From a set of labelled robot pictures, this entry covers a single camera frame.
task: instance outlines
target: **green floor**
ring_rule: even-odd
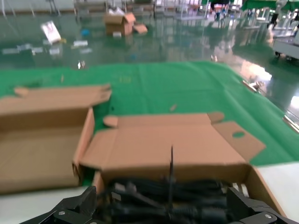
[[[43,45],[45,37],[39,25],[48,20],[55,21],[61,36],[67,40],[60,44],[59,55],[51,56],[50,46]],[[281,119],[286,111],[299,114],[297,64],[283,58],[274,59],[272,38],[265,27],[244,31],[242,24],[233,20],[179,22],[173,18],[144,17],[139,21],[148,25],[146,35],[114,39],[105,35],[100,17],[80,24],[73,15],[35,19],[10,17],[8,21],[0,21],[2,49],[31,43],[34,47],[43,47],[44,52],[32,55],[27,50],[15,55],[2,54],[0,67],[4,70],[0,73],[0,95],[11,93],[16,85],[110,82],[114,91],[110,104],[95,108],[98,129],[101,117],[107,113],[168,113],[173,105],[177,105],[175,112],[183,113],[222,111],[226,119],[235,120],[266,143],[266,150],[251,161],[253,164],[299,160],[296,149],[299,136]],[[80,35],[83,28],[90,30],[89,36]],[[92,52],[72,49],[74,40],[88,40],[87,48]],[[211,54],[244,78],[263,80],[265,96],[281,109],[240,85],[241,78],[228,66],[187,62],[210,60]],[[76,70],[78,61],[82,60],[89,67],[86,71]],[[186,63],[160,63],[177,61]]]

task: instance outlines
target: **white table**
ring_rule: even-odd
[[[299,222],[299,163],[260,167],[288,218]],[[0,223],[19,224],[50,211],[63,198],[78,196],[86,187],[0,196]]]

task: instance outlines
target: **black cable bundle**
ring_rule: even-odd
[[[222,183],[215,180],[176,182],[171,148],[170,176],[167,181],[116,178],[103,199],[98,214],[114,224],[226,224],[226,196]]]

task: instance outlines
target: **warehouse floor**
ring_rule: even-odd
[[[45,36],[40,24],[53,20],[66,43],[56,46],[43,44]],[[73,67],[78,61],[87,66],[108,63],[143,63],[166,61],[210,60],[216,55],[245,79],[262,80],[265,96],[283,110],[299,116],[299,76],[297,62],[274,58],[272,35],[262,25],[259,30],[244,30],[247,21],[226,19],[221,22],[184,21],[169,18],[137,17],[149,31],[145,35],[133,34],[125,38],[105,35],[101,17],[77,22],[74,15],[60,17],[30,15],[0,18],[0,48],[16,48],[26,43],[42,50],[32,54],[24,50],[18,54],[0,54],[1,69],[26,69],[47,67]],[[88,29],[90,34],[81,35]],[[88,46],[73,48],[75,40],[88,40]],[[53,54],[51,48],[58,48]]]

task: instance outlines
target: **glossy floor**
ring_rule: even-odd
[[[43,44],[40,24],[53,20],[66,43]],[[259,29],[244,29],[250,20],[178,21],[172,17],[137,18],[149,31],[145,35],[113,38],[105,35],[101,17],[77,22],[74,15],[61,17],[17,16],[0,18],[0,48],[11,49],[26,43],[39,48],[36,53],[24,50],[18,54],[0,54],[1,69],[76,67],[107,63],[210,60],[216,55],[249,81],[262,80],[263,90],[282,110],[299,117],[299,74],[297,62],[274,58],[273,33],[265,24]],[[82,36],[83,29],[89,35]],[[88,40],[88,46],[74,49],[75,40]]]

